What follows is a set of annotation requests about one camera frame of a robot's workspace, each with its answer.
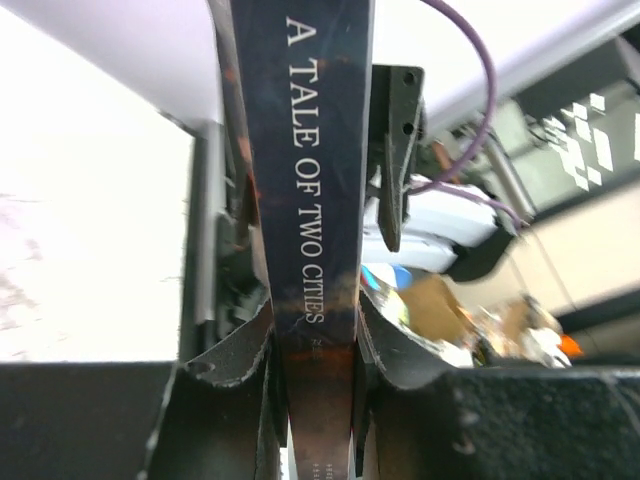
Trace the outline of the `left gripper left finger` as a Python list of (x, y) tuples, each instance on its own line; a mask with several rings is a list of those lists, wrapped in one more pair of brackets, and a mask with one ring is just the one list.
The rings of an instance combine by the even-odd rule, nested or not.
[(6, 363), (5, 479), (276, 479), (269, 307), (187, 363)]

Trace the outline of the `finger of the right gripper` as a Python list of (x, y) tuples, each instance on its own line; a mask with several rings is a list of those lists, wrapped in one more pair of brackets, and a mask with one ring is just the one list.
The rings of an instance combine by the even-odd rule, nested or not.
[(375, 65), (372, 72), (372, 161), (380, 168), (378, 226), (386, 247), (400, 249), (407, 218), (415, 143), (421, 130), (423, 70)]

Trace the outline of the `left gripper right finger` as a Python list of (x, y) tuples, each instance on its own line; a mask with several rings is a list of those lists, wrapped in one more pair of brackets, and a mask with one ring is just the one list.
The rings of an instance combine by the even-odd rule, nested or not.
[(367, 479), (635, 479), (639, 362), (456, 368), (361, 301)]

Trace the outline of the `A Tale of Two Cities book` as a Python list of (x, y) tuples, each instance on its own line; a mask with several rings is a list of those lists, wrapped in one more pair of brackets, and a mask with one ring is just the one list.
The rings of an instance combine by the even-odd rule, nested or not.
[(214, 1), (251, 170), (298, 476), (347, 479), (371, 93), (369, 1)]

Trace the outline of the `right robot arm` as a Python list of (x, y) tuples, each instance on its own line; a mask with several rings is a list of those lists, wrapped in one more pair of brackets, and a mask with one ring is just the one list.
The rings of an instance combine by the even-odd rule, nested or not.
[(426, 162), (419, 67), (372, 72), (362, 261), (440, 273), (457, 282), (488, 275), (524, 223), (473, 185), (418, 192)]

